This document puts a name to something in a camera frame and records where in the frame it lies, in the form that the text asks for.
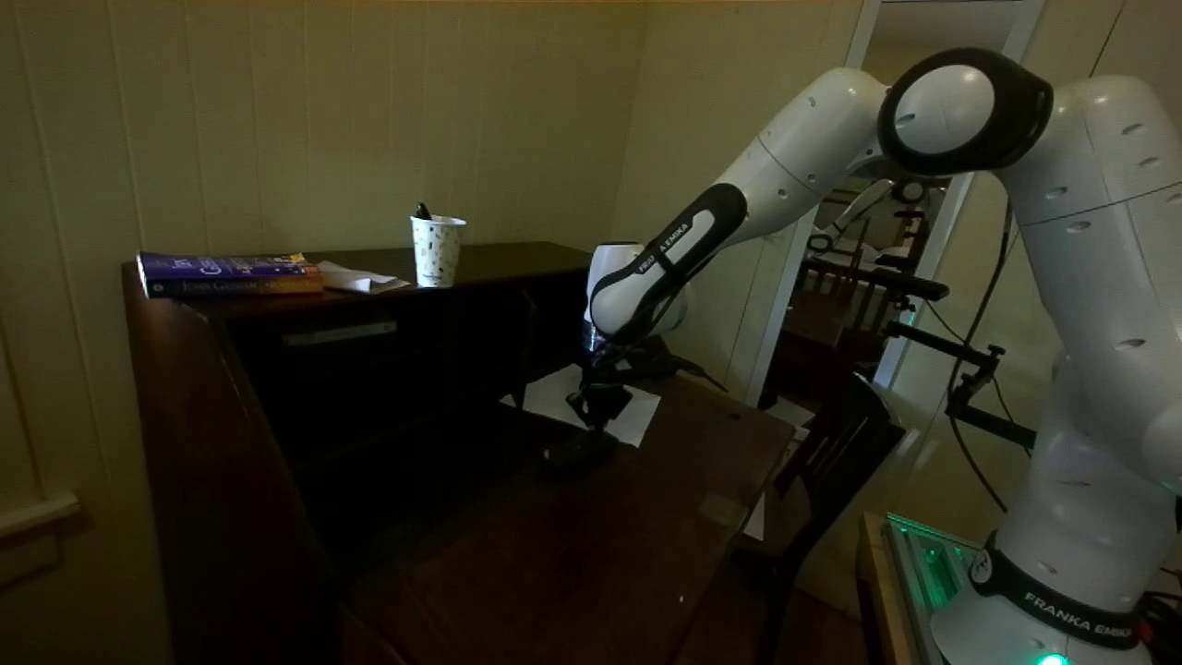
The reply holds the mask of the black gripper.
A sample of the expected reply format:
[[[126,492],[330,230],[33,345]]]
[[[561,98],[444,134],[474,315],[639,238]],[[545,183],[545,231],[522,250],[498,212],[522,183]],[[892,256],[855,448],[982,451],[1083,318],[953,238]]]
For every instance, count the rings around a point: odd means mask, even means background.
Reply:
[[[581,382],[564,396],[586,430],[604,430],[624,405],[633,385],[650,385],[669,373],[669,345],[661,335],[618,347],[592,335],[581,359]]]

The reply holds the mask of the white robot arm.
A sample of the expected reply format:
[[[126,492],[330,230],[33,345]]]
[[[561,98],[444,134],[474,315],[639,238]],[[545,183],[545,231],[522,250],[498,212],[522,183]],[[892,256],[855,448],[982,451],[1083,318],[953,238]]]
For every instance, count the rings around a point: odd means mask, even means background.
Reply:
[[[852,175],[988,175],[1056,330],[1024,492],[928,618],[944,665],[1153,665],[1137,608],[1182,504],[1182,155],[1150,82],[1052,86],[985,49],[881,82],[833,65],[633,259],[586,284],[592,339],[655,335],[716,250]]]

